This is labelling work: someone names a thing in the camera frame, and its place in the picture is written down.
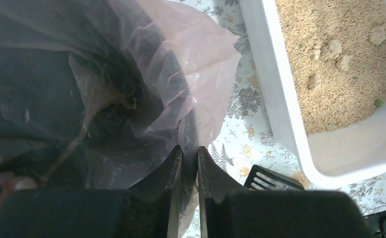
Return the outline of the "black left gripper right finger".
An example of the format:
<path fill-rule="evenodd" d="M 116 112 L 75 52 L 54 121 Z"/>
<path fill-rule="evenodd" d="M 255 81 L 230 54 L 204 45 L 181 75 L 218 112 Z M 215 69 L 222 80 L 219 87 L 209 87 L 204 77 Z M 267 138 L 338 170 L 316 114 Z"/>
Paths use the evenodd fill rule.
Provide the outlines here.
<path fill-rule="evenodd" d="M 231 237 L 233 218 L 227 196 L 245 187 L 220 168 L 204 146 L 197 151 L 197 179 L 201 237 Z"/>

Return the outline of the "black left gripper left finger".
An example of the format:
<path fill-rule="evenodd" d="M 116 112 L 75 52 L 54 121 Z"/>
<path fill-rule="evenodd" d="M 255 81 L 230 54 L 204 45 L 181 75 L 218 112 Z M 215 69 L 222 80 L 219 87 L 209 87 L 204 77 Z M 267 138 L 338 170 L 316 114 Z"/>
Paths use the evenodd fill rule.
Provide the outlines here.
<path fill-rule="evenodd" d="M 183 152 L 175 146 L 165 161 L 128 192 L 130 238 L 176 238 L 181 205 Z"/>

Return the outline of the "black litter scoop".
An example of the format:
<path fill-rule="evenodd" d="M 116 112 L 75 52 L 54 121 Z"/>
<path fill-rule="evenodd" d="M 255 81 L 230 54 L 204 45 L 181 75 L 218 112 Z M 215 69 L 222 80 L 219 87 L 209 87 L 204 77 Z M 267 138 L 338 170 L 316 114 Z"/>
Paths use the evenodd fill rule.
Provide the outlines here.
<path fill-rule="evenodd" d="M 244 187 L 249 190 L 305 190 L 297 181 L 259 165 L 253 165 Z"/>

